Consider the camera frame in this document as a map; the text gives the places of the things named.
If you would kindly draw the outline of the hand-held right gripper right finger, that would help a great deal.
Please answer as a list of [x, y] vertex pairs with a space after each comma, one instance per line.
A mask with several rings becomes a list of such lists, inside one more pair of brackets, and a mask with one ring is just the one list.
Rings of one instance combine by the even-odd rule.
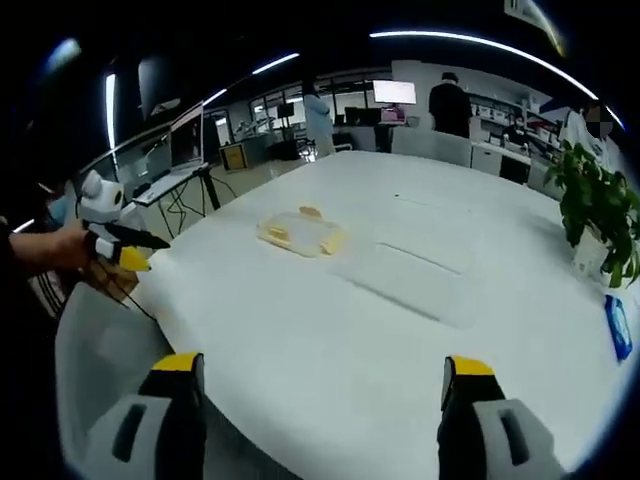
[[484, 362], [445, 358], [437, 431], [441, 479], [563, 479], [554, 437]]

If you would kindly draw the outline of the person's left hand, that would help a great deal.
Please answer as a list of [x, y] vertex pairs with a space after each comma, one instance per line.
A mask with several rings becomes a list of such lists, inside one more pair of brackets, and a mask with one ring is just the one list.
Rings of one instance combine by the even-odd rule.
[[52, 269], [84, 269], [95, 256], [96, 235], [79, 225], [46, 233], [45, 240], [45, 260]]

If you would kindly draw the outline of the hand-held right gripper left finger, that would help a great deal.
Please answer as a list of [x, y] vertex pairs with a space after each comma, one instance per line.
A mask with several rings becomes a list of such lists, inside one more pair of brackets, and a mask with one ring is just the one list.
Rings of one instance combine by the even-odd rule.
[[202, 479], [204, 356], [171, 354], [89, 430], [87, 479]]

